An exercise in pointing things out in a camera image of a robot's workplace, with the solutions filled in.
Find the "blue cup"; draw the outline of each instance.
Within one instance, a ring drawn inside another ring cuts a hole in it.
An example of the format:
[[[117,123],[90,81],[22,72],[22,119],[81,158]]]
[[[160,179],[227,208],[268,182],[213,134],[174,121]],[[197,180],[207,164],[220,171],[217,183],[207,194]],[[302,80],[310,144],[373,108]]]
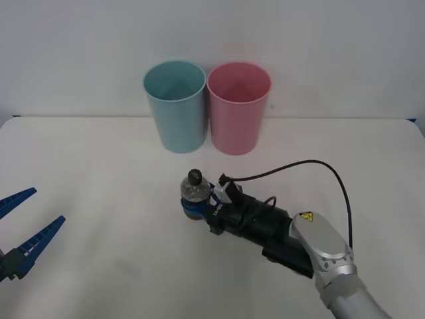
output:
[[[143,80],[164,147],[187,153],[199,148],[207,131],[204,106],[205,72],[186,61],[154,66]]]

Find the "black cable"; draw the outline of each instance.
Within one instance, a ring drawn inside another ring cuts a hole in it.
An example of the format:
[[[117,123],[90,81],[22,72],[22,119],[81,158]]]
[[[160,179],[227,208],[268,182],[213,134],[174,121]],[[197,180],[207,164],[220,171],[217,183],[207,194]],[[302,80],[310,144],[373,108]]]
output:
[[[341,189],[342,189],[343,194],[344,194],[345,204],[347,205],[349,245],[350,245],[351,249],[353,249],[353,222],[351,220],[350,201],[348,199],[347,191],[345,190],[345,186],[344,186],[342,179],[339,177],[337,171],[335,171],[333,169],[333,167],[330,166],[328,163],[325,163],[324,161],[319,161],[317,159],[307,159],[305,161],[297,161],[295,163],[291,163],[291,164],[273,169],[272,171],[267,171],[266,173],[262,173],[262,174],[258,174],[258,175],[254,175],[254,176],[250,176],[250,177],[231,178],[231,177],[227,177],[227,176],[222,176],[220,178],[220,181],[223,181],[223,182],[226,182],[226,181],[252,181],[253,179],[258,179],[258,178],[261,178],[261,177],[269,176],[269,175],[272,175],[274,173],[277,173],[278,171],[283,171],[284,169],[291,168],[293,166],[297,166],[297,165],[301,165],[301,164],[307,164],[307,163],[316,163],[316,164],[324,165],[327,168],[329,168],[332,171],[332,173],[335,175],[335,177],[337,178],[338,183],[341,186]]]

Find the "cup rim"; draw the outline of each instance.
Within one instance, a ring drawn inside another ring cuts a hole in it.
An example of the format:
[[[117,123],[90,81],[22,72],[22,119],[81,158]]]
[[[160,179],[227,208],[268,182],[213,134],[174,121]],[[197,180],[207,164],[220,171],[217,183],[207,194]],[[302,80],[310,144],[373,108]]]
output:
[[[218,70],[219,68],[222,68],[222,67],[224,67],[224,66],[228,66],[229,64],[247,64],[247,65],[255,66],[256,68],[259,68],[261,71],[263,71],[263,72],[267,75],[268,80],[270,81],[270,86],[269,86],[269,88],[268,88],[267,92],[266,92],[263,96],[261,96],[261,97],[257,98],[256,100],[247,101],[247,102],[233,102],[233,101],[230,101],[230,100],[226,100],[225,98],[222,98],[222,97],[218,96],[217,94],[215,94],[215,93],[213,92],[213,90],[211,90],[211,88],[210,88],[210,84],[209,84],[209,79],[210,79],[210,77],[211,77],[211,74],[212,74],[213,72],[215,72],[216,70]],[[264,70],[261,66],[258,66],[258,65],[257,65],[257,64],[255,64],[255,63],[246,62],[246,61],[233,61],[233,62],[228,62],[228,63],[221,64],[221,65],[216,66],[215,68],[213,68],[213,69],[209,72],[209,74],[208,74],[208,76],[207,76],[207,88],[208,88],[208,92],[210,92],[210,94],[212,94],[213,96],[215,96],[215,97],[216,97],[216,98],[218,98],[219,100],[222,100],[223,102],[227,102],[227,103],[231,103],[231,104],[251,104],[251,103],[255,103],[255,102],[257,102],[257,101],[260,101],[260,100],[262,100],[263,98],[266,98],[266,97],[269,95],[270,91],[272,90],[272,87],[273,87],[272,78],[270,78],[270,75],[268,74],[268,72],[267,72],[266,70]]]
[[[192,95],[190,95],[190,96],[188,96],[188,97],[186,97],[186,98],[181,98],[180,100],[163,100],[162,98],[157,98],[156,96],[153,96],[152,94],[150,94],[147,90],[146,90],[146,87],[145,87],[145,79],[146,79],[146,76],[154,69],[154,68],[157,68],[157,67],[159,67],[159,66],[161,66],[161,65],[164,65],[164,64],[169,64],[169,63],[172,63],[172,62],[183,62],[183,63],[186,63],[186,64],[190,64],[191,66],[195,66],[195,67],[197,67],[199,70],[201,70],[201,72],[202,72],[202,74],[203,74],[203,76],[204,76],[204,83],[203,83],[203,85],[201,86],[201,88],[199,89],[199,90],[197,90],[194,94],[192,94]],[[182,101],[186,101],[186,100],[188,100],[188,99],[190,99],[190,98],[192,98],[192,97],[194,97],[195,95],[197,95],[199,92],[202,92],[202,90],[205,88],[205,85],[207,85],[207,74],[205,73],[205,71],[198,65],[198,64],[196,64],[196,63],[193,63],[193,62],[191,62],[191,61],[187,61],[187,60],[168,60],[168,61],[165,61],[165,62],[162,62],[162,63],[159,63],[159,64],[156,64],[156,65],[154,65],[154,66],[152,66],[147,72],[146,72],[146,74],[145,74],[145,76],[143,77],[143,80],[142,80],[142,86],[143,86],[143,89],[145,90],[145,92],[146,92],[146,94],[148,95],[148,96],[150,96],[150,97],[152,97],[152,98],[154,98],[155,100],[158,100],[158,101],[161,101],[161,102],[169,102],[169,103],[176,103],[176,102],[182,102]]]

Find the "plastic cup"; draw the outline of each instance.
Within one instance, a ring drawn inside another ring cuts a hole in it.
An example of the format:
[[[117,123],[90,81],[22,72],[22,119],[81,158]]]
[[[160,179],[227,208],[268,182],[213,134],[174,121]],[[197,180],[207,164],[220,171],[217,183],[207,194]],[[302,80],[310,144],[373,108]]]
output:
[[[211,137],[226,154],[242,155],[255,148],[272,81],[255,64],[232,62],[208,75]]]
[[[187,61],[165,62],[145,75],[143,87],[167,150],[187,153],[205,141],[206,78],[199,66]]]

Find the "plastic bottle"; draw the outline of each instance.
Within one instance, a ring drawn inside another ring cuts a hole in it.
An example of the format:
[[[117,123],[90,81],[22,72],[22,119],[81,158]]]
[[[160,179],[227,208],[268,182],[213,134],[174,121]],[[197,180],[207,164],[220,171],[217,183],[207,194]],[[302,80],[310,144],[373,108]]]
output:
[[[203,218],[203,210],[209,204],[211,186],[198,169],[191,169],[180,184],[183,211],[190,219]]]

